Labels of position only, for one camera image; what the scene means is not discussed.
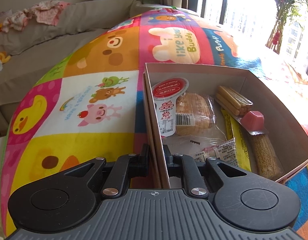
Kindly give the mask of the red cartoon snack bag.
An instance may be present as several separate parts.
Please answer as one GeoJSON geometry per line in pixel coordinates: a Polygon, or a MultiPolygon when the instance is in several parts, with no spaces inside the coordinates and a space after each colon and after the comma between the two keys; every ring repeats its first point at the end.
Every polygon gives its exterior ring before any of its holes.
{"type": "Polygon", "coordinates": [[[204,162],[206,159],[221,159],[231,165],[238,166],[235,138],[219,145],[206,147],[200,152],[193,154],[192,157],[200,162],[204,162]]]}

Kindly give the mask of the bread bun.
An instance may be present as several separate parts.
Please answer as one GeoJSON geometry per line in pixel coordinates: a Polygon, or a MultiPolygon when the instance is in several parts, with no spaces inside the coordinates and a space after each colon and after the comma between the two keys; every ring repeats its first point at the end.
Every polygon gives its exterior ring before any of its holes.
{"type": "Polygon", "coordinates": [[[213,103],[209,96],[186,92],[176,100],[175,134],[226,141],[216,124],[213,103]]]}

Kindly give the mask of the yellow snack bar packet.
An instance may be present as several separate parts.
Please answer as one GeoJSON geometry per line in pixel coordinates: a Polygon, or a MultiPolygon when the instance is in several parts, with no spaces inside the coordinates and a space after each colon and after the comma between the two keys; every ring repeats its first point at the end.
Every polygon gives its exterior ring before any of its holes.
{"type": "Polygon", "coordinates": [[[227,139],[235,139],[238,165],[240,168],[251,172],[248,147],[243,136],[241,125],[224,108],[221,108],[221,112],[224,118],[227,139]]]}

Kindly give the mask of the red lid jelly cup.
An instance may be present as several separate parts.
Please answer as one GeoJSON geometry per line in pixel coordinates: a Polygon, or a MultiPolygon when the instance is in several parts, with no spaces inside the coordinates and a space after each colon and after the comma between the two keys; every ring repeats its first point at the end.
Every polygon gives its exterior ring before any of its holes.
{"type": "Polygon", "coordinates": [[[160,135],[172,136],[175,133],[176,101],[189,87],[189,81],[183,77],[173,77],[152,87],[160,135]]]}

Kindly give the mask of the biscuit sticks with pink dip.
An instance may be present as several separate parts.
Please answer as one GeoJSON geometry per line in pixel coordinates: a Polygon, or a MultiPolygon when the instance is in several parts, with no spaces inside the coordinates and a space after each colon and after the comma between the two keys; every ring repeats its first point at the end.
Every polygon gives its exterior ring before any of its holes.
{"type": "Polygon", "coordinates": [[[253,111],[253,102],[236,90],[218,86],[216,101],[223,107],[250,135],[267,134],[264,115],[253,111]]]}

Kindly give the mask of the sesame seed bar packet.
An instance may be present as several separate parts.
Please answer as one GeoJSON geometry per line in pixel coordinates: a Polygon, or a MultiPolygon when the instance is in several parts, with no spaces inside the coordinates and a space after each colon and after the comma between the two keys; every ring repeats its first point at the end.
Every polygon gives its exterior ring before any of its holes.
{"type": "Polygon", "coordinates": [[[283,174],[283,168],[268,135],[249,135],[248,140],[254,155],[257,174],[273,181],[279,179],[283,174]]]}

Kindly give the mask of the colourful cartoon play mat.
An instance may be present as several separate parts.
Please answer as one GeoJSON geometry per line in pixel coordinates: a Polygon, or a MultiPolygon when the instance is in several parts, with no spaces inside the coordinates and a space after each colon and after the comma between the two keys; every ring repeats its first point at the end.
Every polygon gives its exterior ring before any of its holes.
{"type": "Polygon", "coordinates": [[[207,95],[226,136],[218,86],[230,87],[264,115],[265,129],[283,168],[276,181],[294,190],[301,210],[294,230],[308,239],[308,80],[272,50],[231,36],[220,25],[176,9],[158,8],[107,29],[51,68],[15,110],[1,172],[3,232],[15,231],[8,211],[14,191],[33,181],[102,156],[154,150],[152,179],[135,187],[165,187],[159,156],[195,154],[222,141],[160,135],[152,87],[183,77],[186,92],[207,95]]]}

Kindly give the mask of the grey bed pillow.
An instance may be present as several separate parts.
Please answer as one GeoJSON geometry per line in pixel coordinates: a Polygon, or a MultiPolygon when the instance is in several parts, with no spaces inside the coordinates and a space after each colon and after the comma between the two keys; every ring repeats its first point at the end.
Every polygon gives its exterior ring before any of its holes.
{"type": "Polygon", "coordinates": [[[63,35],[76,35],[95,29],[110,29],[127,20],[137,0],[94,0],[68,5],[57,25],[30,20],[23,31],[0,33],[0,51],[18,55],[23,51],[63,35]]]}

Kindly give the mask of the pink floral cloth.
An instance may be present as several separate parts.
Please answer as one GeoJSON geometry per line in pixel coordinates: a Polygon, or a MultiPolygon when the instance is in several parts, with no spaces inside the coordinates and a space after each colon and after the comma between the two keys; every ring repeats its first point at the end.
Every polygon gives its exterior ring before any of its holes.
{"type": "Polygon", "coordinates": [[[30,8],[18,10],[11,16],[4,19],[1,24],[1,31],[8,33],[10,29],[23,31],[30,20],[35,20],[39,24],[56,26],[60,20],[60,15],[70,3],[64,1],[42,1],[30,8]]]}

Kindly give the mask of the potted palm plant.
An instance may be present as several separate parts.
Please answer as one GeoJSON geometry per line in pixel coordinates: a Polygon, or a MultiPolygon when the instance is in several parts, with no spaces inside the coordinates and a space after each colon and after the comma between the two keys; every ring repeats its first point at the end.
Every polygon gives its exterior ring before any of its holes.
{"type": "Polygon", "coordinates": [[[308,7],[308,0],[274,0],[276,4],[276,21],[266,47],[279,54],[283,39],[283,30],[288,21],[294,22],[301,16],[302,7],[308,7]]]}

